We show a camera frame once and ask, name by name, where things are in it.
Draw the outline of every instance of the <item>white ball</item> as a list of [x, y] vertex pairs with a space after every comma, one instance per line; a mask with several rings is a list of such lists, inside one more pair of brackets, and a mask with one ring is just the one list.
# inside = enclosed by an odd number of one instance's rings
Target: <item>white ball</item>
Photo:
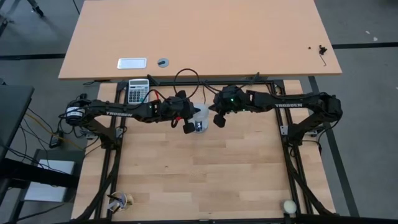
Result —
[[297, 211], [297, 205], [292, 200], [286, 200], [282, 204], [284, 212], [290, 215], [294, 214]]

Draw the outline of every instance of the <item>yellow cable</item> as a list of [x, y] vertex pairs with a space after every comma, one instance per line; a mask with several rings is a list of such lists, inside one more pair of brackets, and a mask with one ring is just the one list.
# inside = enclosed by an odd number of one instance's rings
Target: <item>yellow cable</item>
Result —
[[37, 118], [33, 117], [32, 115], [30, 115], [30, 114], [28, 114], [28, 113], [26, 113], [26, 116], [32, 118], [37, 124], [39, 124], [43, 129], [45, 129], [46, 132], [50, 133], [52, 136], [54, 136], [54, 137], [56, 137], [56, 138], [58, 138], [58, 139], [64, 140], [65, 142], [69, 142], [70, 144], [72, 144], [72, 145], [75, 146], [76, 148], [78, 148], [78, 149], [84, 151], [84, 149], [83, 149], [82, 147], [78, 146], [78, 145], [77, 145], [76, 143], [74, 143], [73, 141], [71, 141], [71, 140], [69, 140], [69, 139], [64, 139], [64, 138], [62, 138], [62, 137], [60, 137], [60, 136], [57, 136], [57, 135], [54, 134], [53, 132], [49, 131]]

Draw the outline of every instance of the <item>white label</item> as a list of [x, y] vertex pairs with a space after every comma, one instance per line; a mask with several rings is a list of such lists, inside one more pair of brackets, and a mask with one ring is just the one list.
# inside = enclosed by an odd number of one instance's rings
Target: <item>white label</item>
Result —
[[118, 61], [118, 69], [142, 69], [146, 67], [146, 58], [120, 58]]
[[79, 109], [77, 106], [72, 106], [67, 108], [67, 116], [83, 116], [84, 109]]

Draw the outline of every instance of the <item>small black object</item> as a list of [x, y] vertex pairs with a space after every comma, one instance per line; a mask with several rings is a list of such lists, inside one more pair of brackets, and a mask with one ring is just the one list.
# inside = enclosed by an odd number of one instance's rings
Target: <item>small black object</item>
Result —
[[[56, 131], [54, 134], [63, 138], [63, 131]], [[62, 143], [61, 139], [56, 138], [55, 136], [51, 135], [49, 148], [53, 149], [55, 147], [58, 147], [61, 145], [61, 143]]]
[[328, 49], [326, 47], [322, 47], [322, 45], [319, 45], [319, 54], [320, 55], [324, 55], [327, 50]]
[[185, 134], [189, 134], [195, 131], [195, 125], [193, 123], [187, 123], [182, 126]]
[[220, 114], [214, 115], [213, 122], [214, 122], [214, 124], [217, 125], [219, 128], [225, 127], [225, 118], [224, 118], [222, 115], [220, 115]]

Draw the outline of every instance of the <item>light wood desk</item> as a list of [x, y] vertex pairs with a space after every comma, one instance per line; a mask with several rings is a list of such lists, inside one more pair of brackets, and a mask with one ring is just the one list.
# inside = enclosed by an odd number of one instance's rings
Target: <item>light wood desk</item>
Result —
[[[166, 97], [174, 95], [171, 86], [156, 89]], [[194, 86], [178, 89], [190, 94]], [[265, 85], [248, 89], [267, 91]], [[285, 81], [285, 89], [287, 94], [302, 93], [297, 80]], [[115, 83], [102, 84], [98, 99], [113, 101], [115, 92]], [[212, 103], [214, 95], [205, 93], [207, 103]], [[203, 102], [201, 87], [191, 100]], [[306, 109], [291, 112], [295, 123], [308, 116]], [[210, 111], [210, 125], [203, 134], [184, 134], [182, 124], [172, 129], [170, 122], [145, 124], [127, 119], [117, 190], [132, 194], [134, 204], [114, 214], [113, 220], [282, 217], [280, 203], [290, 199], [290, 189], [275, 112], [229, 114], [225, 128], [216, 127], [213, 116]], [[110, 118], [98, 120], [109, 125]], [[73, 218], [84, 211], [98, 189], [104, 152], [93, 151], [83, 163]], [[300, 152], [308, 186], [333, 211], [317, 145], [305, 142]]]
[[[118, 70], [119, 58], [147, 66]], [[170, 65], [160, 68], [161, 58]], [[183, 68], [208, 77], [341, 74], [313, 0], [103, 0], [84, 2], [59, 78], [172, 77]]]

